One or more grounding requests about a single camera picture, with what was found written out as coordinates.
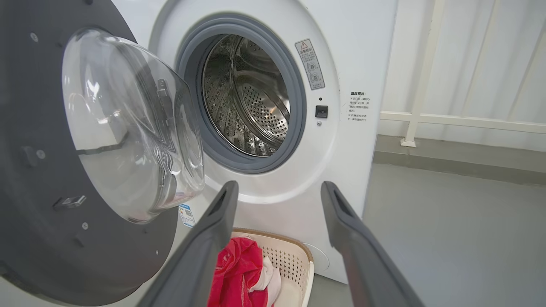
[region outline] warning label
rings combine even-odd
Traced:
[[[195,226],[195,219],[193,218],[192,209],[190,209],[188,205],[179,205],[178,212],[180,213],[180,218],[182,219],[184,225],[190,228]]]
[[[351,92],[349,101],[343,104],[342,121],[366,123],[370,116],[371,99],[366,92]]]
[[[317,55],[314,52],[310,39],[302,40],[296,43],[296,49],[300,54],[301,61],[304,64],[309,86],[312,90],[324,88],[321,66],[318,63]]]

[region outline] red clothing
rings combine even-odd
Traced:
[[[248,292],[262,272],[262,249],[248,238],[232,238],[218,254],[207,307],[265,307],[268,291]]]

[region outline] qr code label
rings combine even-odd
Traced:
[[[181,204],[178,206],[178,212],[184,225],[188,227],[195,226],[195,219],[193,218],[192,209],[187,204]]]

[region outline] washing machine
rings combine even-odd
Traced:
[[[231,180],[235,227],[298,239],[347,282],[320,187],[363,213],[396,0],[0,9],[3,293],[115,302]]]

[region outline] white laundry basket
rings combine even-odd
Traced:
[[[275,307],[306,307],[313,286],[314,264],[311,251],[300,241],[282,235],[233,228],[232,238],[247,237],[258,244],[264,257],[281,272],[281,291]]]

